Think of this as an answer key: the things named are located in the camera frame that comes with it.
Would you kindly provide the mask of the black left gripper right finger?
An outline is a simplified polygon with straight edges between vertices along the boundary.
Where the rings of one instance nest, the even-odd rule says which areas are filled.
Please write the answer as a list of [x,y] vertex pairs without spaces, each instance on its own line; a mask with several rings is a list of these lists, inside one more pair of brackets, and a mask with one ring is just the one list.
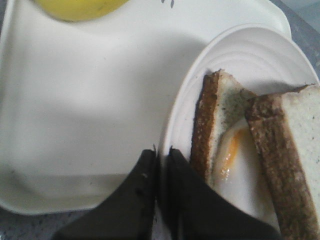
[[179,149],[165,157],[160,207],[173,240],[280,240],[271,225],[235,207],[191,168]]

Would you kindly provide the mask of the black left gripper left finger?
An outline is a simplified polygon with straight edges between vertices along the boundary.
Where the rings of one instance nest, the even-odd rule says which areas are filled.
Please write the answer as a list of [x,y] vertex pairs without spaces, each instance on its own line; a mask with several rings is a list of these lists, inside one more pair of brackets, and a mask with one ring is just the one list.
[[123,183],[98,207],[58,230],[55,240],[150,240],[158,186],[155,150],[145,149]]

